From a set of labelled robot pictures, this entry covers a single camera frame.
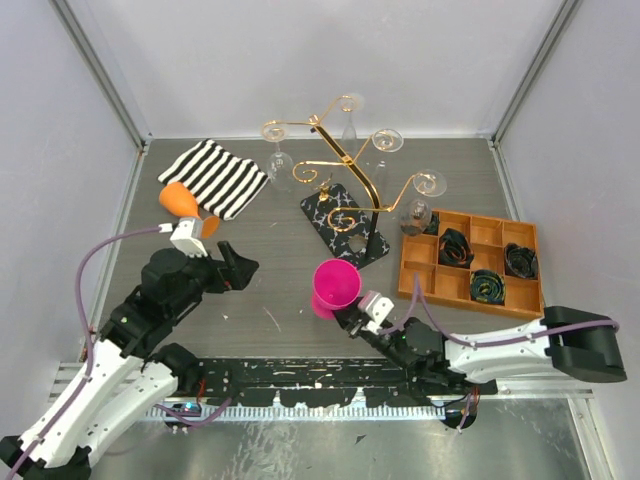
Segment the pink plastic wine glass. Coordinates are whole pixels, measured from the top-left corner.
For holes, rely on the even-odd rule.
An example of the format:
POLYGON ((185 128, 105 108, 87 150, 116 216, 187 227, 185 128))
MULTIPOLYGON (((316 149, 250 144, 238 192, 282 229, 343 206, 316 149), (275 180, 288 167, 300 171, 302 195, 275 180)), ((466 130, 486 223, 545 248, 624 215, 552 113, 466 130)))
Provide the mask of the pink plastic wine glass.
POLYGON ((342 259, 322 262, 312 277, 311 307, 316 316, 331 320, 360 294, 362 279, 351 263, 342 259))

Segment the orange plastic wine glass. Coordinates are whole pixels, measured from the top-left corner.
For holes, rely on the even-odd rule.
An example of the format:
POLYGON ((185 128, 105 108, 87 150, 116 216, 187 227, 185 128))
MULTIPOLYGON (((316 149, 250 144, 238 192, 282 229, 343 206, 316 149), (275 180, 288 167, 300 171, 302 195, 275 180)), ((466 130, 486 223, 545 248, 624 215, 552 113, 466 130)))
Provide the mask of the orange plastic wine glass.
POLYGON ((219 228, 220 219, 215 215, 205 216, 191 191, 180 182, 166 185, 160 192, 158 201, 169 213, 180 218, 193 217, 203 222, 201 237, 209 238, 219 228))

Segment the gold wine glass rack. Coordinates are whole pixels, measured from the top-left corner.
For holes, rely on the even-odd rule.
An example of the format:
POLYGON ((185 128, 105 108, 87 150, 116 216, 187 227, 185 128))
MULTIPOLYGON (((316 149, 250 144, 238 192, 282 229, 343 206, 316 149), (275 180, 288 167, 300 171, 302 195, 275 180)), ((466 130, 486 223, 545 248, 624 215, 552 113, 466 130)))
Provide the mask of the gold wine glass rack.
POLYGON ((341 140, 336 140, 324 125, 325 118, 334 109, 340 109, 342 96, 333 100, 324 113, 313 114, 306 121, 275 121, 286 126, 287 136, 291 127, 309 129, 331 150, 330 160, 293 160, 292 175, 294 181, 314 190, 301 200, 300 208, 331 255, 360 270, 390 252, 389 242, 378 230, 379 217, 400 206, 403 196, 410 193, 413 176, 426 169, 413 173, 396 197, 386 202, 380 184, 375 183, 367 166, 359 162, 366 150, 375 149, 372 144, 375 132, 351 157, 341 146, 341 140))

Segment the clear stemless glass tumbler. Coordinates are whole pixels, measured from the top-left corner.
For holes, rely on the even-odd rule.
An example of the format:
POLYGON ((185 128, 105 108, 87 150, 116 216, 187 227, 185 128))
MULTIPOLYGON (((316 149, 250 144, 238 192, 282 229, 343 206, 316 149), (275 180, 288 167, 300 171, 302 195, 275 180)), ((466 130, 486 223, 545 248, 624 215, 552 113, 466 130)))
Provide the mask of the clear stemless glass tumbler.
POLYGON ((266 141, 275 146, 275 152, 269 157, 267 165, 267 175, 271 184, 276 190, 291 191, 294 184, 293 160, 280 146, 287 136, 286 126, 272 120, 263 125, 261 133, 266 141))

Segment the clear round wine glass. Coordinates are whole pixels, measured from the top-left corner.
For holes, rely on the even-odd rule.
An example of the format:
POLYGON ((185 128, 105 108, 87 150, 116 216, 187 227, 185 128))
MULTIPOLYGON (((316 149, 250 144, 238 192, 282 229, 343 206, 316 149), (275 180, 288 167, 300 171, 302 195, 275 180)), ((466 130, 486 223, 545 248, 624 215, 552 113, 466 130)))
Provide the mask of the clear round wine glass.
POLYGON ((409 186, 412 197, 401 211, 399 226, 405 236, 418 236, 429 227, 432 220, 428 199, 442 196, 446 192, 447 181, 440 172, 426 169, 416 173, 409 186))

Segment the clear champagne flute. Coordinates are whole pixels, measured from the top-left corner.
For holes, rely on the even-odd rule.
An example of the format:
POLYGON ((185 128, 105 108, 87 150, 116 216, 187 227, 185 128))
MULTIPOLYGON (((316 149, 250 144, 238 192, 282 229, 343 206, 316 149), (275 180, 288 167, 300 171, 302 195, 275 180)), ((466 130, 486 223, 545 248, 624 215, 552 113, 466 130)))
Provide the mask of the clear champagne flute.
MULTIPOLYGON (((372 135, 372 144, 376 150, 383 154, 391 154, 399 151, 404 145, 404 138, 394 129, 385 128, 376 131, 372 135)), ((379 160, 374 168, 374 180, 376 184, 384 184, 388 177, 388 164, 385 159, 379 160)))
POLYGON ((358 149, 357 131, 354 113, 364 106, 364 98, 357 93, 348 93, 340 98, 340 110, 346 115, 346 124, 341 136, 341 146, 351 157, 355 157, 358 149))

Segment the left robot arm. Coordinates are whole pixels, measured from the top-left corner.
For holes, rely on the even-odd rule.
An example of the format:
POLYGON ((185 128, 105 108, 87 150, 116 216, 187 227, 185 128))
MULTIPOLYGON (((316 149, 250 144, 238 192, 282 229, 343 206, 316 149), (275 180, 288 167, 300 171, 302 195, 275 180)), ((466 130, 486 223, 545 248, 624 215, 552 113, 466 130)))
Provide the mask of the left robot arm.
POLYGON ((111 313, 77 372, 51 408, 19 436, 1 441, 8 475, 25 479, 87 479, 111 445, 148 410, 176 394, 194 393, 199 360, 169 336, 206 294, 241 291, 259 268, 218 244, 189 256, 176 248, 156 251, 140 284, 111 313))

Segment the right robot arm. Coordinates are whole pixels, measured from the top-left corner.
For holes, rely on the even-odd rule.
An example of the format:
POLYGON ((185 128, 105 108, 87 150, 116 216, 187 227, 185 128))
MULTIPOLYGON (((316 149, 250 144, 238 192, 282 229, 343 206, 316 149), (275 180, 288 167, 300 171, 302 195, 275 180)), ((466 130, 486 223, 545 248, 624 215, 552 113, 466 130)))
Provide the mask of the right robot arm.
POLYGON ((386 333, 356 306, 334 313, 352 338, 361 338, 410 384, 438 385, 459 394, 471 385, 528 374, 560 372, 586 383, 627 380, 611 318, 564 306, 511 329, 483 334, 444 333, 416 317, 386 333))

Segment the striped black white cloth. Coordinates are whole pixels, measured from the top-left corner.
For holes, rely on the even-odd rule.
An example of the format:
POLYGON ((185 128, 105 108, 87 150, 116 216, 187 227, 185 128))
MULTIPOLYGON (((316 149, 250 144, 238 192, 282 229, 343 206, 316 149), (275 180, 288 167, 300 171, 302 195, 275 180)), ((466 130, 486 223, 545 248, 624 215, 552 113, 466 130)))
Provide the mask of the striped black white cloth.
POLYGON ((200 208, 223 221, 234 220, 269 183, 254 160, 232 154, 213 139, 183 152, 157 179, 163 185, 181 183, 200 208))

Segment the black coil top left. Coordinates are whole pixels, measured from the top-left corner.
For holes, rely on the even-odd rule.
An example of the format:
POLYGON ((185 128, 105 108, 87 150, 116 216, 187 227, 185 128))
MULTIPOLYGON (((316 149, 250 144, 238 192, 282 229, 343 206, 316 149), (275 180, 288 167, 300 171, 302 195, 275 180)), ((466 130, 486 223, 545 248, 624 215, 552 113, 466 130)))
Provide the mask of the black coil top left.
POLYGON ((429 224, 423 230, 423 234, 437 236, 439 231, 439 223, 439 214, 437 212, 433 212, 429 224))

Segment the black coil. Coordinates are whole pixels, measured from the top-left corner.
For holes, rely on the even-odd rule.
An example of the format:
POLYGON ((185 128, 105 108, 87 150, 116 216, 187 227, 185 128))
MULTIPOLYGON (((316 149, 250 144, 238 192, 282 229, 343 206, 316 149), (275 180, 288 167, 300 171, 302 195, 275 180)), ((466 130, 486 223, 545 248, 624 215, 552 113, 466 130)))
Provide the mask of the black coil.
POLYGON ((438 260, 445 266, 467 269, 474 260, 474 252, 462 232, 447 228, 439 239, 438 260))
POLYGON ((536 252, 516 243, 508 243, 504 248, 505 273, 521 279, 537 279, 539 265, 536 252))
POLYGON ((423 230, 423 234, 437 236, 439 231, 439 223, 439 214, 437 212, 433 212, 429 224, 423 230))
POLYGON ((470 297, 479 303, 503 305, 506 298, 504 278, 488 269, 473 271, 470 276, 470 297))

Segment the black coil centre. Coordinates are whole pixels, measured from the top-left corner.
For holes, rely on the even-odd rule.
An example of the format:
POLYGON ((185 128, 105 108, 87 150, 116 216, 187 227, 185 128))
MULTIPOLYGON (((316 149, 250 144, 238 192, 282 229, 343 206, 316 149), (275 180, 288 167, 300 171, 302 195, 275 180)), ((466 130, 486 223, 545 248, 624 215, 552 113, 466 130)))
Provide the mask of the black coil centre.
POLYGON ((447 228, 439 239, 438 260, 445 266, 467 269, 474 260, 474 252, 462 232, 447 228))

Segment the orange compartment tray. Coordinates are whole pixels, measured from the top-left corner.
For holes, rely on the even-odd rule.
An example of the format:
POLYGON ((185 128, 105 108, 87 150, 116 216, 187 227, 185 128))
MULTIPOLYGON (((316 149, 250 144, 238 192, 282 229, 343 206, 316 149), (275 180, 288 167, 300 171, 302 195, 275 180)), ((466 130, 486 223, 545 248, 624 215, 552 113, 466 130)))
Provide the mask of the orange compartment tray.
POLYGON ((403 238, 397 294, 410 298, 414 280, 418 279, 423 294, 431 304, 474 312, 495 314, 521 320, 542 316, 543 295, 540 269, 538 278, 521 279, 505 273, 504 248, 516 243, 533 249, 537 254, 536 226, 530 223, 486 217, 448 210, 439 214, 437 236, 421 234, 403 238), (462 232, 474 252, 470 267, 456 268, 439 263, 439 239, 447 228, 462 232), (470 297, 470 276, 473 271, 488 269, 500 274, 506 284, 503 305, 473 301, 470 297))

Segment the black coil right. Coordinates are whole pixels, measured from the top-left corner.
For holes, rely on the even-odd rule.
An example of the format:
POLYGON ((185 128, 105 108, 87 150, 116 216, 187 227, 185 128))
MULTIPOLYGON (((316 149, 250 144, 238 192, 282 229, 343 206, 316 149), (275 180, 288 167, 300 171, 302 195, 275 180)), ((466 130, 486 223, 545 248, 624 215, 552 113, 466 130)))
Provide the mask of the black coil right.
POLYGON ((504 248, 505 273, 521 279, 537 279, 539 265, 536 252, 516 243, 508 243, 504 248))

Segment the black mounting base plate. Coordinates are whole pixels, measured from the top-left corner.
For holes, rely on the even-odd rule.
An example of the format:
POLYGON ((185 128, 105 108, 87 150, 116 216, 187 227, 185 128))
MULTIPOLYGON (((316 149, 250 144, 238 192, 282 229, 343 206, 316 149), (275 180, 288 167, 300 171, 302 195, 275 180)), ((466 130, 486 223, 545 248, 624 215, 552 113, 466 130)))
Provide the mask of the black mounting base plate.
POLYGON ((457 374, 420 377, 381 358, 209 358, 200 371, 210 405, 231 398, 244 407, 345 407, 361 394, 368 408, 414 407, 474 389, 457 374))

